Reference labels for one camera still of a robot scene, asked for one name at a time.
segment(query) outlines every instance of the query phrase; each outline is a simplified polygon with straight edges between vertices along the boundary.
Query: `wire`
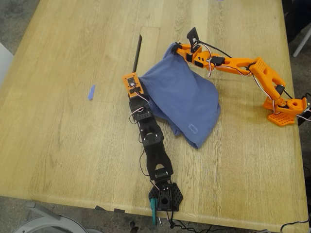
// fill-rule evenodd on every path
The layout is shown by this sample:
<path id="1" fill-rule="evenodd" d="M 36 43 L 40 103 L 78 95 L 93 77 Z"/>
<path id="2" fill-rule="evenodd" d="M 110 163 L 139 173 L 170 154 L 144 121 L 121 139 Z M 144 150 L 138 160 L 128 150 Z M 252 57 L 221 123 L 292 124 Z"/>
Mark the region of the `wire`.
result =
<path id="1" fill-rule="evenodd" d="M 216 67 L 227 67 L 227 68 L 231 68 L 231 69 L 236 69 L 236 68 L 234 68 L 234 67 L 229 67 L 229 66 L 216 66 Z M 241 74 L 241 75 L 243 75 L 243 76 L 249 76 L 249 75 L 251 75 L 251 71 L 249 71 L 249 73 L 248 74 L 243 74 L 242 72 L 240 72 L 238 69 L 236 69 L 237 70 L 237 72 L 239 73 L 239 74 Z"/>
<path id="2" fill-rule="evenodd" d="M 208 62 L 208 65 L 209 65 L 209 73 L 208 73 L 208 77 L 210 77 L 211 73 L 212 73 L 212 67 L 210 65 L 210 60 L 212 59 L 212 53 L 210 52 L 209 50 L 209 47 L 207 47 L 205 44 L 200 44 L 200 45 L 203 45 L 209 52 L 209 59 L 206 60 Z"/>
<path id="3" fill-rule="evenodd" d="M 303 116 L 300 116 L 300 115 L 296 115 L 297 117 L 300 117 L 300 118 L 303 118 L 303 119 L 305 119 L 305 120 L 307 120 L 307 121 L 311 121 L 310 119 L 306 119 L 305 117 L 303 117 Z"/>
<path id="4" fill-rule="evenodd" d="M 253 75 L 253 78 L 254 78 L 255 82 L 257 83 L 257 85 L 259 86 L 259 88 L 268 96 L 268 98 L 270 100 L 272 100 L 271 96 L 269 96 L 269 94 L 267 92 L 265 92 L 264 89 L 259 85 L 258 80 L 255 78 L 254 75 Z"/>
<path id="5" fill-rule="evenodd" d="M 135 91 L 135 93 L 136 93 L 136 95 L 138 95 L 139 97 L 141 97 L 143 100 L 147 101 L 147 102 L 148 102 L 148 104 L 149 104 L 149 106 L 150 106 L 150 103 L 149 103 L 149 101 L 148 101 L 148 100 L 146 100 L 143 96 L 141 96 L 140 94 L 138 94 L 138 92 L 136 92 L 136 91 Z"/>
<path id="6" fill-rule="evenodd" d="M 307 166 L 303 166 L 309 173 L 309 177 L 311 177 L 311 172 L 310 172 L 310 169 L 307 167 Z"/>
<path id="7" fill-rule="evenodd" d="M 309 222 L 310 221 L 310 217 L 311 217 L 311 213 L 309 214 L 308 220 L 306 220 L 306 221 L 303 221 L 303 222 L 297 221 L 297 222 L 285 223 L 284 225 L 281 226 L 280 233 L 283 233 L 283 228 L 288 226 L 288 225 L 294 225 L 296 223 L 307 223 L 307 222 Z"/>
<path id="8" fill-rule="evenodd" d="M 138 142 L 142 143 L 142 141 L 140 141 L 139 138 L 141 138 L 140 133 L 138 134 Z"/>
<path id="9" fill-rule="evenodd" d="M 205 42 L 203 42 L 203 41 L 201 41 L 201 40 L 198 40 L 198 43 L 207 45 L 207 46 L 209 46 L 209 47 L 211 47 L 211 48 L 213 48 L 213 49 L 215 49 L 215 50 L 218 50 L 219 52 L 222 52 L 224 55 L 226 55 L 226 56 L 232 58 L 230 55 L 228 55 L 228 54 L 225 53 L 224 51 L 222 51 L 222 50 L 216 48 L 215 46 L 209 45 L 208 43 L 205 43 Z"/>
<path id="10" fill-rule="evenodd" d="M 288 94 L 285 90 L 284 90 L 285 94 L 292 99 L 292 97 L 290 96 L 290 94 Z"/>
<path id="11" fill-rule="evenodd" d="M 144 172 L 143 172 L 143 170 L 142 170 L 142 168 L 141 168 L 141 157 L 142 157 L 142 155 L 144 154 L 144 152 L 145 152 L 145 148 L 144 148 L 144 150 L 142 151 L 142 154 L 141 154 L 141 156 L 139 157 L 139 166 L 140 166 L 140 170 L 141 170 L 141 172 L 144 174 L 144 176 L 149 176 L 149 175 L 146 175 Z"/>
<path id="12" fill-rule="evenodd" d="M 140 108 L 136 109 L 134 112 L 131 113 L 131 115 L 133 115 L 135 112 L 142 112 L 142 110 L 144 110 L 144 107 L 140 107 Z M 129 116 L 128 119 L 129 119 L 130 123 L 132 123 L 133 125 L 135 125 L 135 124 L 137 123 L 137 121 L 136 121 L 135 123 L 133 123 L 133 122 L 131 121 L 131 115 Z"/>

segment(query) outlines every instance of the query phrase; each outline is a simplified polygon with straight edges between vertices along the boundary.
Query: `gray floor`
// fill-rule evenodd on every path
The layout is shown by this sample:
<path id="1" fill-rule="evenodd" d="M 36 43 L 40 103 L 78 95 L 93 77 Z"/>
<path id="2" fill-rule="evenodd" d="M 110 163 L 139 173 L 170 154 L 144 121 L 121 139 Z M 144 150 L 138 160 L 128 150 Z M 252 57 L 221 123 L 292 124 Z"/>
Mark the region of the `gray floor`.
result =
<path id="1" fill-rule="evenodd" d="M 0 42 L 12 53 L 15 54 L 18 45 L 24 35 L 27 25 L 35 11 L 39 0 L 0 0 Z M 307 30 L 289 44 L 289 51 L 292 54 L 298 46 Z M 297 58 L 291 57 L 291 66 L 294 80 L 295 96 L 300 98 L 305 92 L 311 92 L 311 39 L 306 43 Z M 300 128 L 301 148 L 304 165 L 311 168 L 311 144 L 310 130 L 311 123 L 304 123 Z M 24 208 L 24 200 L 0 197 L 0 233 L 12 233 L 18 226 L 34 218 L 36 215 Z M 101 210 L 77 208 L 71 206 L 42 203 L 57 214 L 71 217 L 77 220 L 86 228 L 94 228 L 104 233 L 128 233 L 129 223 L 135 221 L 139 232 L 185 232 L 182 230 L 171 230 L 165 219 L 162 219 L 163 227 L 154 229 L 151 226 L 151 218 L 130 214 L 114 213 Z M 209 225 L 185 222 L 189 227 L 198 231 L 206 229 Z M 219 233 L 248 233 L 249 230 L 227 229 Z"/>

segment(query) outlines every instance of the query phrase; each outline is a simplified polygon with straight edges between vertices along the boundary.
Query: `blue object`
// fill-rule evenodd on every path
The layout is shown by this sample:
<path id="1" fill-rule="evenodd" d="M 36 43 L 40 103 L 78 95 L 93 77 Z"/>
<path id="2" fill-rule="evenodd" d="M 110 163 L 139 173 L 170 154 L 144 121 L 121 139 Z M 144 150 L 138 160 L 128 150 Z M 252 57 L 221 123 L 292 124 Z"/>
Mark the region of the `blue object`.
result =
<path id="1" fill-rule="evenodd" d="M 180 55 L 171 54 L 172 46 L 163 60 L 139 79 L 151 98 L 154 115 L 167 120 L 174 135 L 182 133 L 190 145 L 200 148 L 220 113 L 218 92 Z"/>
<path id="2" fill-rule="evenodd" d="M 87 96 L 88 100 L 92 100 L 94 96 L 94 91 L 95 91 L 95 85 L 93 85 L 89 91 L 89 94 Z"/>
<path id="3" fill-rule="evenodd" d="M 157 209 L 157 199 L 150 199 L 150 207 L 152 210 L 152 225 L 156 226 L 156 209 Z"/>

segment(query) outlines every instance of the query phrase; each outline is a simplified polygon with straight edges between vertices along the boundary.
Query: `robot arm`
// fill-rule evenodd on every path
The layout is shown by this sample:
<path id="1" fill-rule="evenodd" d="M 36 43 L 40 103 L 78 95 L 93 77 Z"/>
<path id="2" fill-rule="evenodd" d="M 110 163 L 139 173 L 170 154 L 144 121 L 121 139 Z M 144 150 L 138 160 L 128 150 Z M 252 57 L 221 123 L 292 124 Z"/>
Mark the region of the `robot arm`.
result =
<path id="1" fill-rule="evenodd" d="M 294 124 L 296 115 L 307 110 L 306 97 L 290 100 L 281 97 L 286 83 L 261 57 L 256 59 L 232 58 L 211 53 L 207 47 L 208 44 L 199 40 L 195 28 L 188 33 L 187 38 L 190 44 L 176 43 L 172 52 L 182 56 L 186 62 L 200 68 L 206 68 L 209 70 L 209 76 L 214 69 L 243 76 L 253 75 L 257 85 L 267 95 L 263 107 L 273 110 L 273 114 L 268 116 L 268 119 L 273 123 L 279 126 Z M 202 51 L 202 46 L 205 46 L 207 50 Z"/>

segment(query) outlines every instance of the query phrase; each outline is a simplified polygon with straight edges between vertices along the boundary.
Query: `wood grain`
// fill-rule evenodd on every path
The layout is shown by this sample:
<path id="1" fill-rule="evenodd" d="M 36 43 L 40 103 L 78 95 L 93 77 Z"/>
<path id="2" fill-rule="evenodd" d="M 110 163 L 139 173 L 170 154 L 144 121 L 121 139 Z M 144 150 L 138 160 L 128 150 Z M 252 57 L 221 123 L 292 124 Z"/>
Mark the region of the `wood grain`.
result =
<path id="1" fill-rule="evenodd" d="M 187 43 L 192 27 L 231 56 L 261 56 L 294 94 L 281 1 L 42 0 L 0 90 L 0 195 L 151 215 L 121 76 L 132 70 L 139 33 L 142 75 L 169 44 Z M 266 119 L 252 78 L 215 71 L 209 79 L 222 110 L 199 150 L 159 123 L 184 196 L 174 216 L 274 232 L 305 220 L 297 125 Z"/>

